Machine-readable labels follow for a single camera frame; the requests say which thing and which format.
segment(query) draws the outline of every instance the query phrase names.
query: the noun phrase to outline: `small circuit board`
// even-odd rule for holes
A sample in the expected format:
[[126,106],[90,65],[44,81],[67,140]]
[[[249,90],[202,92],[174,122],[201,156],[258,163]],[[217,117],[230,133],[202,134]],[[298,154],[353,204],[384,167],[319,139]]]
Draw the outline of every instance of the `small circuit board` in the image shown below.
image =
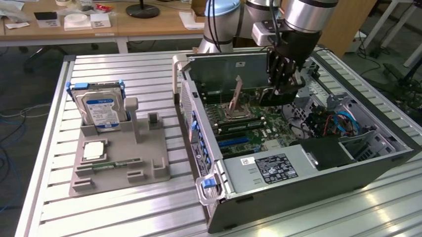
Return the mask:
[[287,147],[298,140],[278,107],[243,104],[245,117],[230,119],[229,104],[205,105],[225,158]]

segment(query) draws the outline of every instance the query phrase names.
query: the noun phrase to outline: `metal table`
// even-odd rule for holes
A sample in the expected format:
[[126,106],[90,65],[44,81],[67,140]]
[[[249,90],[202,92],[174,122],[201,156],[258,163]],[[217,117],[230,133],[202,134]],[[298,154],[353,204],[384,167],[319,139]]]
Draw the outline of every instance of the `metal table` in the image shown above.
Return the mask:
[[[173,56],[190,51],[78,56],[66,61],[55,91],[16,236],[278,237],[402,236],[422,233],[422,157],[390,170],[369,186],[231,231],[210,235],[194,186],[171,94]],[[422,144],[422,128],[332,54],[323,59]],[[334,93],[342,86],[321,70]],[[70,198],[80,114],[63,92],[64,83],[123,79],[127,95],[139,99],[138,116],[165,118],[171,180]]]

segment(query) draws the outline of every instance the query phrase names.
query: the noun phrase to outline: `gray carpet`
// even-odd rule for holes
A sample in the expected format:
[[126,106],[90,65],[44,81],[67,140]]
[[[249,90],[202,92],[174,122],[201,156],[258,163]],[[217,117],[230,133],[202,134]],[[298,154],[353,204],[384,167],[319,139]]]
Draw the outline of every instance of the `gray carpet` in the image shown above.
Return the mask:
[[[365,32],[370,32],[380,15],[369,18],[362,29]],[[377,35],[377,39],[381,39],[386,29],[393,24],[388,22],[381,32]],[[143,43],[131,43],[130,52],[142,51],[167,51],[167,50],[185,50],[191,49],[193,46],[199,45],[199,39],[190,40],[170,40],[170,42],[158,41],[155,44],[153,41]],[[382,54],[377,61],[380,63],[393,63],[402,72],[408,72],[409,69],[402,67],[404,62],[412,55],[413,51],[422,43],[422,37],[409,31],[406,28],[401,30],[398,37],[394,39],[390,45],[390,55]],[[110,54],[118,53],[118,47],[114,43],[100,43],[99,50],[92,50],[90,44],[64,45],[63,49],[75,55],[87,54]],[[62,58],[63,56],[55,52],[48,52],[35,63],[32,74],[24,74],[23,62],[27,57],[34,53],[39,47],[28,47],[30,52],[27,54],[20,53],[18,47],[8,49],[7,55],[0,56],[0,111],[11,108],[26,108],[38,104],[48,103],[54,97],[54,90],[56,79],[59,76]],[[0,54],[6,51],[6,48],[0,48]],[[374,63],[364,60],[356,54],[346,54],[344,56],[345,62],[358,72],[373,68]],[[421,79],[421,70],[418,71],[418,79]],[[378,81],[384,80],[382,69],[374,70],[366,74],[368,78]],[[43,113],[46,108],[31,112],[31,115]],[[23,184],[23,196],[12,204],[12,208],[0,213],[0,236],[14,236],[16,225],[19,221],[19,215],[22,211],[22,204],[26,196],[26,190],[28,188],[34,164],[36,160],[39,145],[44,132],[47,117],[28,118],[27,119],[27,133],[19,143],[7,148],[10,157],[16,164],[18,173]],[[12,130],[14,125],[0,123],[0,138],[3,138]],[[0,177],[4,176],[6,169],[0,170]],[[14,199],[16,194],[18,182],[12,172],[3,183],[0,183],[0,206]]]

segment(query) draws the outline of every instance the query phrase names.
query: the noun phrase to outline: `black lamp base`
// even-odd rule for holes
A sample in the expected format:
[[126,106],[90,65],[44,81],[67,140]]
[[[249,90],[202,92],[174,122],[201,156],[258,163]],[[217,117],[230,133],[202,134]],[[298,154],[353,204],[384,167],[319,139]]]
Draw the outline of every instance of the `black lamp base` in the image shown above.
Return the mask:
[[159,15],[159,8],[145,4],[145,9],[142,9],[141,4],[135,4],[126,8],[126,13],[137,18],[153,18]]

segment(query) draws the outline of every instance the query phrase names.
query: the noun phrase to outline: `hard drive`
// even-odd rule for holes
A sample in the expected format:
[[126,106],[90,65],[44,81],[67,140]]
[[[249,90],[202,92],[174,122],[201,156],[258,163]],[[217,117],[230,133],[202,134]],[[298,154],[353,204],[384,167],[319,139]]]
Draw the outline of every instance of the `hard drive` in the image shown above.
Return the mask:
[[129,120],[125,110],[123,81],[112,83],[76,83],[66,85],[76,103],[84,125],[95,125],[98,132],[121,130],[121,122]]

